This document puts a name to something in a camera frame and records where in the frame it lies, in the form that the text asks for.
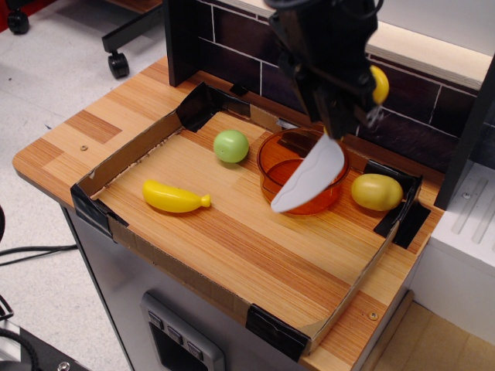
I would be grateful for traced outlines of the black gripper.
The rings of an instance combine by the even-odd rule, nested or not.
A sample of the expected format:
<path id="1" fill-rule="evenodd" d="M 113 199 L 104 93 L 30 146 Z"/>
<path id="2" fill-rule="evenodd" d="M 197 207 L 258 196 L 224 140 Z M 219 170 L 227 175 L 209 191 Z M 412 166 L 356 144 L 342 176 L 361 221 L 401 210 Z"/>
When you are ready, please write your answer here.
<path id="1" fill-rule="evenodd" d="M 384 74 L 372 73 L 366 46 L 377 30 L 382 1 L 266 1 L 271 27 L 310 77 L 296 78 L 311 122 L 332 139 L 373 127 L 382 117 Z M 346 90 L 346 96 L 338 87 Z"/>

